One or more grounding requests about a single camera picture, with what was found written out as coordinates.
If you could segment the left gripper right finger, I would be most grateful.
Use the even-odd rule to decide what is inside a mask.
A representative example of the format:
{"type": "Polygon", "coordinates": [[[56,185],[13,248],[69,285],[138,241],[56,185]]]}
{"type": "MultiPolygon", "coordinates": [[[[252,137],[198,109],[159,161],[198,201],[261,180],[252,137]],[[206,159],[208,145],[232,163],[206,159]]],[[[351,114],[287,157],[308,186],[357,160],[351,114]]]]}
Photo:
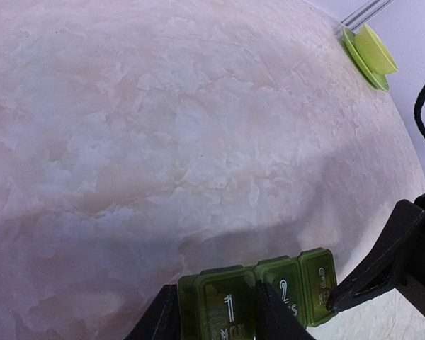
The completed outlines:
{"type": "Polygon", "coordinates": [[[256,282],[256,339],[315,340],[293,316],[275,289],[256,282]]]}

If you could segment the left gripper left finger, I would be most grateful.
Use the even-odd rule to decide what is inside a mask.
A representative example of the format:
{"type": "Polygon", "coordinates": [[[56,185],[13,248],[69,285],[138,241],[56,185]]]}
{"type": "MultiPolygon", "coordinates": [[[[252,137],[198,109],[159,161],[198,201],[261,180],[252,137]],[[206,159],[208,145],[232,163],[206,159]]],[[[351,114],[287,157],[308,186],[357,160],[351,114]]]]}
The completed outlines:
{"type": "Polygon", "coordinates": [[[124,340],[181,338],[177,285],[164,285],[124,340]]]}

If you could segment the green weekly pill organizer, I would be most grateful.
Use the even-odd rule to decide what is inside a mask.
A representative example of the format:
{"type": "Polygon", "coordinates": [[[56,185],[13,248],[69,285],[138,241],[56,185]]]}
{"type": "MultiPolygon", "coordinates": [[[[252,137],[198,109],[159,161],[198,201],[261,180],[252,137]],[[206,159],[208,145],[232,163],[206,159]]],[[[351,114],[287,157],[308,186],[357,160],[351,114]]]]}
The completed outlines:
{"type": "Polygon", "coordinates": [[[318,327],[336,287],[334,257],[317,248],[298,257],[280,256],[254,266],[204,270],[178,280],[182,339],[257,339],[257,283],[275,291],[302,328],[318,327]]]}

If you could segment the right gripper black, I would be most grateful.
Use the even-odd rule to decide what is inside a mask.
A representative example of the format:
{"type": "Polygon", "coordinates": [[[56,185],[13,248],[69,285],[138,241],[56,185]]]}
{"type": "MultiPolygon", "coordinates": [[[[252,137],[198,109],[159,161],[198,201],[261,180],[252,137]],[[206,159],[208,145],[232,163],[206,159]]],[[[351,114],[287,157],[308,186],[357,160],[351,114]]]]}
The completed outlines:
{"type": "Polygon", "coordinates": [[[373,248],[333,289],[326,307],[343,312],[392,289],[425,317],[425,194],[396,203],[373,248]]]}

